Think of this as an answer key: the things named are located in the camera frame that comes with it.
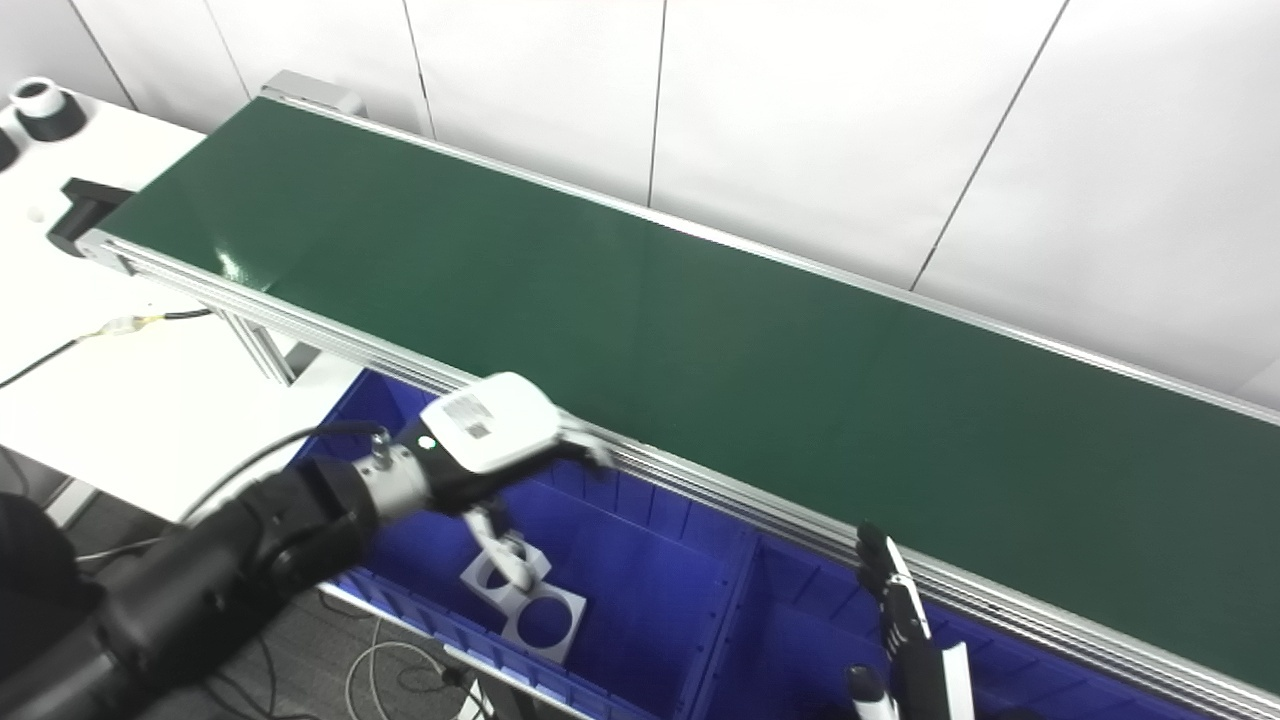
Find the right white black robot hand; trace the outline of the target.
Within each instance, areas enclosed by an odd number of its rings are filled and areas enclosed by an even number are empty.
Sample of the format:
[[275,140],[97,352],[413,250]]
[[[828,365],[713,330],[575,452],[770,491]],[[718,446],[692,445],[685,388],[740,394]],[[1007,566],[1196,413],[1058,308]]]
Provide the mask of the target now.
[[854,664],[844,682],[858,719],[975,719],[968,648],[933,639],[914,575],[893,539],[864,521],[856,528],[855,575],[876,601],[886,680]]

